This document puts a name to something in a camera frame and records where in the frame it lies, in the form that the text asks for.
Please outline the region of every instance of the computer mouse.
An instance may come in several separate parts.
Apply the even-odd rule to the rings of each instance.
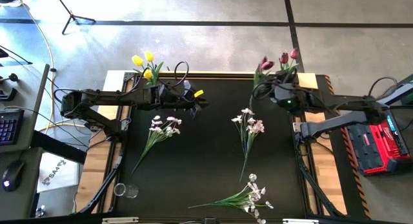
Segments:
[[[6,192],[13,192],[19,187],[24,167],[25,162],[20,159],[11,162],[6,167],[2,180],[2,185]]]

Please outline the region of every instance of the paper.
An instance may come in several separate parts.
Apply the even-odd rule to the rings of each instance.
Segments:
[[[73,186],[78,183],[79,165],[77,163],[51,153],[43,153],[37,192]]]

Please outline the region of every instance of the red power station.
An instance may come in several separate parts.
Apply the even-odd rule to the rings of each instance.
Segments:
[[[398,134],[390,111],[380,125],[347,127],[359,171],[365,176],[401,172],[411,168],[411,157]]]

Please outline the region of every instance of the orange warning stripe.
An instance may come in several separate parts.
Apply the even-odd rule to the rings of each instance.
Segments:
[[[327,85],[328,85],[328,89],[330,90],[330,93],[334,94],[334,90],[333,90],[333,87],[331,85],[330,77],[325,76],[325,79],[327,81]],[[344,127],[341,128],[341,135],[343,136],[344,144],[345,144],[346,150],[347,150],[348,160],[350,161],[350,165],[352,167],[354,179],[356,180],[356,184],[357,184],[357,189],[359,190],[359,195],[360,195],[360,198],[361,198],[361,204],[364,207],[364,213],[366,214],[366,216],[368,218],[371,218],[370,217],[370,212],[368,211],[366,197],[365,197],[364,192],[363,192],[363,187],[361,186],[361,182],[360,182],[360,178],[359,178],[359,173],[357,171],[356,163],[354,162],[353,151],[350,147],[350,139],[348,137],[346,128],[344,128]]]

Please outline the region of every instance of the white flower bouquet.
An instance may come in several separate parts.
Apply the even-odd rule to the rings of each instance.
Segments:
[[[250,154],[254,139],[260,132],[264,132],[264,125],[262,120],[255,120],[253,118],[254,113],[248,108],[241,110],[242,114],[236,118],[231,119],[235,123],[238,129],[239,136],[241,137],[241,144],[244,152],[244,165],[241,172],[239,181],[241,182],[245,165],[247,164],[248,155]]]
[[[234,194],[229,198],[225,198],[220,201],[215,201],[203,205],[195,205],[193,207],[189,207],[189,209],[208,205],[218,207],[230,207],[240,209],[250,214],[251,216],[257,219],[257,222],[259,224],[265,224],[265,219],[259,218],[259,211],[257,207],[268,207],[270,209],[273,209],[274,207],[268,201],[265,202],[265,205],[257,204],[257,202],[261,199],[261,195],[264,195],[266,190],[265,187],[259,189],[257,184],[254,183],[257,179],[257,176],[255,174],[251,174],[249,178],[250,181],[247,183],[247,185],[245,185],[244,189],[241,192],[238,192],[237,194]]]
[[[142,162],[142,159],[148,154],[149,150],[159,142],[162,142],[174,134],[180,134],[179,129],[177,129],[177,125],[182,123],[182,120],[174,117],[168,117],[163,123],[161,117],[155,116],[152,120],[152,124],[149,128],[148,140],[146,141],[145,149],[143,150],[139,161],[136,163],[130,177],[134,174],[139,164]]]

